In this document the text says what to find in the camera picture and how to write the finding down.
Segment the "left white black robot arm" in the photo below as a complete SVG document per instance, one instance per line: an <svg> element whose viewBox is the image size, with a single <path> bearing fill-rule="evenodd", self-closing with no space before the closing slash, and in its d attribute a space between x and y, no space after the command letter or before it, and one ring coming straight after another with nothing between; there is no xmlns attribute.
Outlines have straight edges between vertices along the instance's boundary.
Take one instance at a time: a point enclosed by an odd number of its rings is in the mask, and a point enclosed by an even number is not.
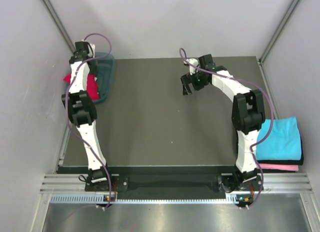
<svg viewBox="0 0 320 232"><path fill-rule="evenodd" d="M76 136L82 141L87 154L87 188L112 191L113 177L107 169L96 130L97 110L87 91L88 76L91 69L96 67L97 61L94 48L93 44L85 40L75 43L75 52L69 60L70 84L61 100L65 107L67 125L73 125L77 129Z"/></svg>

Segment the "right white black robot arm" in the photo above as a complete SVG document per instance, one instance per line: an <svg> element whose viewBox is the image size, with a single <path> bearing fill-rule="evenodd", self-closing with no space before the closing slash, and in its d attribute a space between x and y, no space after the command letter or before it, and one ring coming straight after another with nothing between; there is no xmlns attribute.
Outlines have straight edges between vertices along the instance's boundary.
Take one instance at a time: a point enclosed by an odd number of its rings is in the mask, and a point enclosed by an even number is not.
<svg viewBox="0 0 320 232"><path fill-rule="evenodd" d="M225 192L244 190L258 176L254 144L266 120L263 93L243 85L224 66L216 66L211 55L197 59L182 56L182 59L189 68L189 72L180 78L183 95L212 85L232 101L231 122L237 134L238 155L232 175L221 175L218 183Z"/></svg>

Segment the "red t shirt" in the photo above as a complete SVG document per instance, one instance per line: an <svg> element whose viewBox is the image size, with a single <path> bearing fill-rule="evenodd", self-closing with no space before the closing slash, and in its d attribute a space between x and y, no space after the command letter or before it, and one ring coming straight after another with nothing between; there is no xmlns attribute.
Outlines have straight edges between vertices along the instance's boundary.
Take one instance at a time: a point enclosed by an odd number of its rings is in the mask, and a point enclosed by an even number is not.
<svg viewBox="0 0 320 232"><path fill-rule="evenodd" d="M64 82L67 83L67 87L69 87L69 84L71 83L71 76L72 74L69 73L68 75L66 75L64 77ZM97 78L92 75L89 74L87 77L87 83L86 83L86 91L88 92L88 95L90 96L90 98L95 102L98 99L100 99L100 95L99 95L99 91L98 91L98 84L97 84Z"/></svg>

